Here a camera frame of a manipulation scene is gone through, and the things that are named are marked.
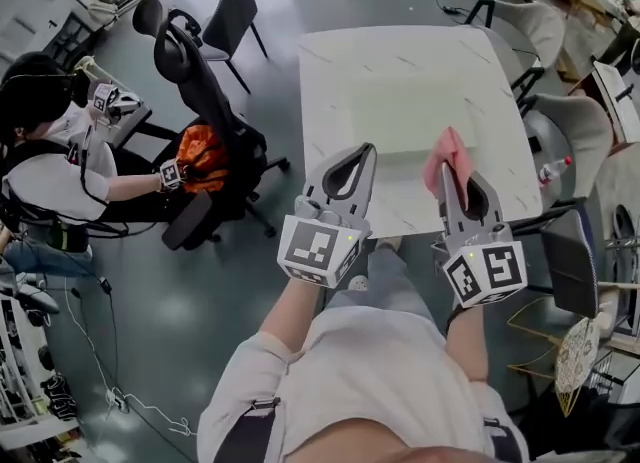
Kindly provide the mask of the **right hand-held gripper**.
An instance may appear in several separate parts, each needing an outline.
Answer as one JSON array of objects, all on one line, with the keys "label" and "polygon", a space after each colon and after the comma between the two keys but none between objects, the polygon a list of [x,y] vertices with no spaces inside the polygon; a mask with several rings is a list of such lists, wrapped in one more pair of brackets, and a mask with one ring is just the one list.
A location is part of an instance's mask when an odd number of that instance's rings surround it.
[{"label": "right hand-held gripper", "polygon": [[440,268],[463,308],[500,302],[527,285],[522,243],[503,221],[499,196],[480,174],[467,182],[467,216],[457,175],[440,168],[439,214],[446,259]]}]

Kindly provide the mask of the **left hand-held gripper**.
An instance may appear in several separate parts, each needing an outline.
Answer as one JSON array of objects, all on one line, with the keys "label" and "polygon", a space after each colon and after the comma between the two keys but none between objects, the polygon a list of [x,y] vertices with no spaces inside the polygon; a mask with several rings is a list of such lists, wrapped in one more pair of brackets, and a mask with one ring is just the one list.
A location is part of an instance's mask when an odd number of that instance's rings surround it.
[{"label": "left hand-held gripper", "polygon": [[280,237],[277,263],[293,279],[336,287],[371,234],[365,215],[377,151],[365,142],[339,151],[309,175]]}]

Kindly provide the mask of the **pink cloth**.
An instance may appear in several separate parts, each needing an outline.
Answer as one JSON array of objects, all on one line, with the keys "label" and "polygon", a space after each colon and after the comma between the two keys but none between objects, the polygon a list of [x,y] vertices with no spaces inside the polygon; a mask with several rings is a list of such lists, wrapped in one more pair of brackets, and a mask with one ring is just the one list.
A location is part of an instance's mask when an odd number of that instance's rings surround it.
[{"label": "pink cloth", "polygon": [[469,204],[467,185],[474,172],[471,156],[458,132],[446,128],[435,142],[423,168],[422,177],[426,188],[437,200],[441,199],[439,180],[443,163],[448,163],[456,175],[458,191],[464,207]]}]

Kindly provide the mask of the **pale green mat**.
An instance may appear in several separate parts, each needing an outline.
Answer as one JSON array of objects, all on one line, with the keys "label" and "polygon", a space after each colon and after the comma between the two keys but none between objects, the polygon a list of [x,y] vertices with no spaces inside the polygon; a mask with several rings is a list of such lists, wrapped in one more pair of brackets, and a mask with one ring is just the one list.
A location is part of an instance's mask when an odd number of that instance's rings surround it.
[{"label": "pale green mat", "polygon": [[353,140],[373,144],[380,155],[427,153],[447,128],[466,147],[477,145],[470,99],[453,74],[352,74],[343,107]]}]

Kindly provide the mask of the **person's left forearm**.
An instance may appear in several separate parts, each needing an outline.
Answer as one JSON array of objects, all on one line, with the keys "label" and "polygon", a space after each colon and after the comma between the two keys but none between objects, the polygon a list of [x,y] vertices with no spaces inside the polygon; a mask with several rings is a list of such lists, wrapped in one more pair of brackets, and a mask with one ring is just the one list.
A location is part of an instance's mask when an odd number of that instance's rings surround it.
[{"label": "person's left forearm", "polygon": [[322,287],[290,279],[259,331],[267,333],[292,353],[299,352],[309,332]]}]

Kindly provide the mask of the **person's right forearm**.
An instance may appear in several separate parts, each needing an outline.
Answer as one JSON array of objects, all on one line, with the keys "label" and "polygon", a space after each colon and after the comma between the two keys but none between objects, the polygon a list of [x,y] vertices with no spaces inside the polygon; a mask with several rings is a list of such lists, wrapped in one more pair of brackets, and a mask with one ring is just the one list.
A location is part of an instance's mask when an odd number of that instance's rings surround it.
[{"label": "person's right forearm", "polygon": [[484,332],[484,309],[460,310],[449,322],[445,350],[472,382],[485,382],[489,359]]}]

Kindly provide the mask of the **clear plastic water bottle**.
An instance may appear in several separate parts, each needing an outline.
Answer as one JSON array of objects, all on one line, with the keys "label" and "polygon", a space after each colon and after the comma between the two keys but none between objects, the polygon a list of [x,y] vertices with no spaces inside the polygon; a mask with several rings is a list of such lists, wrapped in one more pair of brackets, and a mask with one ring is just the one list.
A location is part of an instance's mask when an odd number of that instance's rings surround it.
[{"label": "clear plastic water bottle", "polygon": [[572,158],[567,155],[561,159],[545,163],[538,171],[538,181],[541,186],[546,186],[559,178],[573,163]]}]

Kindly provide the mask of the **person's legs in jeans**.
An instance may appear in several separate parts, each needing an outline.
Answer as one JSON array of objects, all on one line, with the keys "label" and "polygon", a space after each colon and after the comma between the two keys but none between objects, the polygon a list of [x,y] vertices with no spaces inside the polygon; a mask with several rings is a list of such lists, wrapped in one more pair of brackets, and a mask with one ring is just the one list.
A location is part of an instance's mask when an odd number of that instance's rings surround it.
[{"label": "person's legs in jeans", "polygon": [[390,248],[374,249],[368,255],[369,289],[365,292],[336,292],[326,308],[366,306],[415,314],[433,321],[425,301],[407,275],[404,260]]}]

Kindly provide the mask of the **dark grey side chair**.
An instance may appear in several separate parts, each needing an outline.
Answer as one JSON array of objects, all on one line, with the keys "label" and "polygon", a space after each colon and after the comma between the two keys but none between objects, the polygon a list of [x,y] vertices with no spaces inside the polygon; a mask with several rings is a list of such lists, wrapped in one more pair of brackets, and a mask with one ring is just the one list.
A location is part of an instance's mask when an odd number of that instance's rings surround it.
[{"label": "dark grey side chair", "polygon": [[589,319],[599,312],[594,236],[583,200],[563,203],[541,216],[511,225],[516,238],[541,237],[550,283],[527,288],[551,295],[555,306]]},{"label": "dark grey side chair", "polygon": [[251,30],[264,57],[269,59],[254,22],[257,13],[256,0],[219,0],[214,13],[202,32],[203,43],[211,48],[218,49],[226,55],[223,62],[248,94],[251,94],[251,91],[236,70],[232,58],[246,32]]}]

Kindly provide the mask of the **beige shell chair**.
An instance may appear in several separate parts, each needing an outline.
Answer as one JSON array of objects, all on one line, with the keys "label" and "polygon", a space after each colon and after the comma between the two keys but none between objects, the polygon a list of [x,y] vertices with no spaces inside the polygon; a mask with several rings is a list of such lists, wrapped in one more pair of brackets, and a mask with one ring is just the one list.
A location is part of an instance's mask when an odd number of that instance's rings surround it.
[{"label": "beige shell chair", "polygon": [[544,70],[554,67],[565,37],[564,18],[554,7],[540,1],[516,4],[479,0],[464,24],[475,26],[475,19],[482,8],[486,9],[486,17],[480,27],[490,28],[494,17],[505,21],[529,39]]},{"label": "beige shell chair", "polygon": [[602,106],[586,96],[534,94],[523,101],[520,114],[537,173],[546,165],[571,159],[541,187],[543,208],[588,197],[613,142]]}]

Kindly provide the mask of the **orange jacket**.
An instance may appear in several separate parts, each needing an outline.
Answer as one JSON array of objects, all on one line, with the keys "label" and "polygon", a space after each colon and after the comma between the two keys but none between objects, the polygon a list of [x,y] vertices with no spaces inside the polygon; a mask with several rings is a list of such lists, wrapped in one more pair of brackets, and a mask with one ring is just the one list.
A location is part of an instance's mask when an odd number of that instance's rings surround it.
[{"label": "orange jacket", "polygon": [[176,161],[184,189],[190,193],[220,191],[229,175],[228,153],[206,124],[196,123],[186,128]]}]

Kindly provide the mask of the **black office chair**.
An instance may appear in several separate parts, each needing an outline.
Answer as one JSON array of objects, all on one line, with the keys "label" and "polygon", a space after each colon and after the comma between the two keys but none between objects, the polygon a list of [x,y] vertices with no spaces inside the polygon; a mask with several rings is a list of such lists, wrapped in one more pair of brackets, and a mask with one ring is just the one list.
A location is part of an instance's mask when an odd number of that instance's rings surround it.
[{"label": "black office chair", "polygon": [[163,243],[171,250],[195,249],[206,240],[218,240],[216,230],[221,224],[246,214],[261,224],[267,237],[273,237],[275,228],[253,206],[259,198],[256,189],[267,171],[287,172],[290,163],[285,157],[268,159],[263,134],[232,110],[194,38],[175,25],[182,14],[178,9],[165,10],[159,0],[142,0],[132,23],[138,33],[153,38],[157,71],[177,86],[184,104],[197,116],[190,125],[209,125],[221,140],[229,157],[229,175],[224,187],[212,193],[190,193],[182,183],[178,190],[189,202],[169,224]]}]

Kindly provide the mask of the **small white-top table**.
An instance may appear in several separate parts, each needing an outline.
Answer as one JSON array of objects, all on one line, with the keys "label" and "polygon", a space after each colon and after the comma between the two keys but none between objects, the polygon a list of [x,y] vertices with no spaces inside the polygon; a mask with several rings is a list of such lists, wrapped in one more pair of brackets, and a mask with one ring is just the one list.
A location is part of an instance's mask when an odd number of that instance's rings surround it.
[{"label": "small white-top table", "polygon": [[585,95],[603,107],[613,130],[610,156],[640,143],[640,111],[633,102],[640,100],[640,90],[634,84],[627,85],[616,67],[595,62],[569,95]]}]

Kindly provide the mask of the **person's white shirt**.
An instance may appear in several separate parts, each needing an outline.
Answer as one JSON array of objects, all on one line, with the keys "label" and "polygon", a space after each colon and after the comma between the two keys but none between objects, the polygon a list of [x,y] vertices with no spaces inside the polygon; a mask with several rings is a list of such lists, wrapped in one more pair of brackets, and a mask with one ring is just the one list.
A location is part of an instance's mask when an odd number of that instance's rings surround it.
[{"label": "person's white shirt", "polygon": [[267,333],[241,343],[200,417],[199,463],[213,463],[253,404],[275,421],[265,463],[283,461],[333,424],[364,419],[411,447],[445,446],[525,463],[523,435],[500,395],[470,381],[428,319],[366,306],[330,308],[292,353]]}]

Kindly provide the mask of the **woven round fan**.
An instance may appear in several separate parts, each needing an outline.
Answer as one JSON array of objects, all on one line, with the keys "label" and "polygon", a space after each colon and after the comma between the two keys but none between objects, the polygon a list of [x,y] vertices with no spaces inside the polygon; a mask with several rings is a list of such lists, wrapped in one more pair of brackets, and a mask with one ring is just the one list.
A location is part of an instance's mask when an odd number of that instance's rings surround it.
[{"label": "woven round fan", "polygon": [[583,318],[562,339],[555,365],[557,392],[573,393],[587,380],[599,350],[603,319],[602,315]]}]

